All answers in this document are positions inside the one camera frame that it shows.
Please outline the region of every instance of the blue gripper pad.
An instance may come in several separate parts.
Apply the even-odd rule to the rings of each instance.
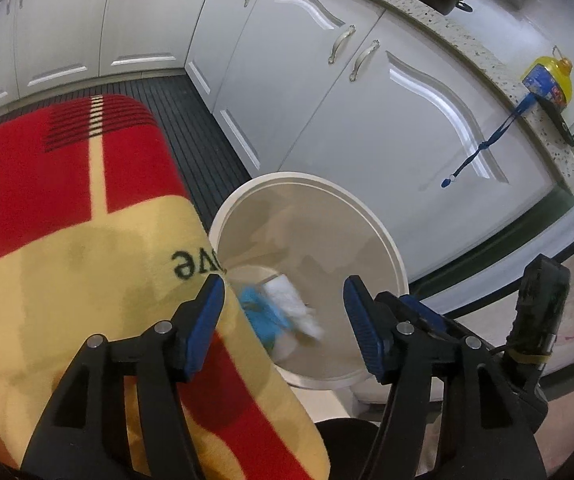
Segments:
[[[396,318],[388,306],[376,304],[359,276],[349,276],[342,290],[344,308],[358,341],[362,359],[378,382],[385,379],[385,357],[393,345]]]
[[[398,297],[398,300],[402,301],[406,306],[413,309],[418,316],[422,317],[436,332],[446,332],[447,323],[445,323],[444,318],[434,312],[425,304],[416,300],[413,296],[405,294],[404,296]]]
[[[202,309],[187,338],[187,358],[184,373],[188,380],[191,380],[197,372],[202,370],[211,338],[216,329],[216,323],[225,303],[225,282],[216,274],[212,274],[212,276],[215,279],[205,282],[204,285],[211,285],[211,287],[206,291],[201,290],[198,294],[198,298],[204,298]]]

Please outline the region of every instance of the metal pin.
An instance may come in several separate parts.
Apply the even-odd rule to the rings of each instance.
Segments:
[[[100,334],[94,334],[87,338],[89,348],[98,348],[102,343],[104,343],[104,338]]]
[[[154,330],[159,334],[166,334],[173,328],[170,321],[158,321],[154,326]]]
[[[396,330],[404,335],[411,335],[414,333],[414,326],[408,321],[401,321],[396,325]]]
[[[472,335],[465,338],[465,344],[473,350],[478,350],[483,345],[480,339],[473,337]]]

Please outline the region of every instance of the bottle label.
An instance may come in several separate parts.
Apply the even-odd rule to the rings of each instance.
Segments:
[[[558,108],[558,111],[566,107],[566,98],[560,88],[558,81],[542,65],[538,64],[525,76],[522,83],[529,89],[548,101],[552,102]]]

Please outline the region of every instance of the blue cloth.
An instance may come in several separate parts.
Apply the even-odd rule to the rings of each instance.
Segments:
[[[267,350],[272,350],[276,338],[285,330],[291,330],[292,324],[282,311],[254,287],[246,286],[238,301],[258,339]]]

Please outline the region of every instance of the red and yellow rug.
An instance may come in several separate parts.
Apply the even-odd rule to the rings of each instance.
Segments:
[[[222,269],[142,104],[95,96],[0,125],[0,459],[21,462],[87,336],[139,335],[210,272]],[[315,425],[230,290],[203,370],[179,391],[208,479],[328,477]]]

